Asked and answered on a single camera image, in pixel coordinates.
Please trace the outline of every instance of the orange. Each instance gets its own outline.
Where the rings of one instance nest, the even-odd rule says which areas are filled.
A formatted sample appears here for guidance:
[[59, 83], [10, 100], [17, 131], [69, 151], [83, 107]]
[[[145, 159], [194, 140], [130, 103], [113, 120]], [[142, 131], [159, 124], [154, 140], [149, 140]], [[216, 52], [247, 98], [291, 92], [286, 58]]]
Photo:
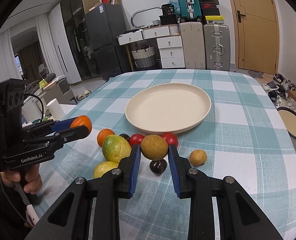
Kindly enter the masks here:
[[91, 133], [92, 122], [88, 116], [86, 116], [86, 115], [78, 116], [75, 120], [73, 120], [73, 122], [70, 125], [70, 128], [74, 128], [74, 127], [81, 126], [81, 125], [86, 126], [89, 130], [89, 134]]
[[98, 136], [97, 136], [97, 143], [98, 143], [98, 145], [99, 145], [100, 147], [103, 146], [104, 140], [105, 140], [105, 138], [106, 138], [108, 135], [115, 135], [115, 133], [114, 133], [112, 130], [108, 129], [108, 128], [103, 129], [103, 130], [101, 130], [101, 131], [98, 133]]

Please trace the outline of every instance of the blue gripper pad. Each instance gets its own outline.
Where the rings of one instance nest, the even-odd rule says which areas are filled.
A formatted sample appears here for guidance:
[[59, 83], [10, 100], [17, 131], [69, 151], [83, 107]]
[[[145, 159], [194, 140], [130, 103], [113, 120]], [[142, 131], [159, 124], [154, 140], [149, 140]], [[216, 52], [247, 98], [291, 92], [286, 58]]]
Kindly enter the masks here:
[[174, 154], [178, 155], [177, 149], [174, 145], [170, 145], [168, 147], [168, 162], [169, 162], [169, 167], [171, 172], [171, 178], [172, 178], [172, 183], [174, 185], [175, 193], [177, 194], [177, 197], [180, 197], [180, 194], [181, 194], [180, 179], [179, 179], [179, 172], [176, 166]]
[[59, 121], [55, 123], [55, 125], [51, 128], [52, 132], [61, 132], [67, 129], [70, 129], [70, 126], [72, 122], [76, 119], [77, 117], [73, 117], [67, 120]]
[[129, 177], [129, 196], [132, 197], [136, 191], [139, 165], [140, 165], [141, 151], [140, 146], [136, 148], [135, 158], [131, 167], [130, 177]]

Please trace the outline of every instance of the human hand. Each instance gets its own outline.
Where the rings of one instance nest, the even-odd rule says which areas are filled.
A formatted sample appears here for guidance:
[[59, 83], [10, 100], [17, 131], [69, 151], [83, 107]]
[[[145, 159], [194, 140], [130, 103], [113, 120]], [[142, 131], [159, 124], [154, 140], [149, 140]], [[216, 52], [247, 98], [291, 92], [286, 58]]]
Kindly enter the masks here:
[[[18, 171], [4, 171], [0, 172], [3, 183], [7, 187], [14, 187], [14, 182], [20, 182], [21, 177]], [[27, 184], [23, 187], [24, 192], [36, 194], [42, 188], [42, 180], [39, 174], [39, 164], [33, 165], [29, 171], [26, 172], [25, 179]]]

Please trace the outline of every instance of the red tomato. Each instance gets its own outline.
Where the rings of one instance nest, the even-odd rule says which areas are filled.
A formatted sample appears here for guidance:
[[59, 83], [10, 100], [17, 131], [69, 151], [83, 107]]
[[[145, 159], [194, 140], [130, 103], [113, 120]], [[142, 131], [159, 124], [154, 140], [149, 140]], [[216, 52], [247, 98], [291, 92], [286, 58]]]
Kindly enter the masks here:
[[129, 144], [130, 147], [132, 147], [134, 144], [141, 144], [141, 141], [144, 139], [145, 137], [142, 134], [139, 133], [135, 133], [133, 134], [130, 139], [129, 139]]
[[163, 139], [167, 142], [168, 146], [170, 144], [174, 144], [176, 146], [176, 148], [178, 147], [178, 139], [177, 139], [176, 135], [174, 135], [170, 132], [166, 132], [161, 137], [163, 137]]

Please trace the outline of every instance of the gray suitcase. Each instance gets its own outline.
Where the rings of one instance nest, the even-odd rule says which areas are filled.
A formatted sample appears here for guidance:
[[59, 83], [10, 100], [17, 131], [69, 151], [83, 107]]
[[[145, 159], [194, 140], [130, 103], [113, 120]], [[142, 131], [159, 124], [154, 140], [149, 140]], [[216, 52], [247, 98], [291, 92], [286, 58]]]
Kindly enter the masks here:
[[230, 37], [229, 28], [224, 24], [204, 26], [206, 69], [229, 71]]
[[180, 33], [183, 42], [185, 67], [190, 69], [206, 69], [202, 23], [181, 23]]

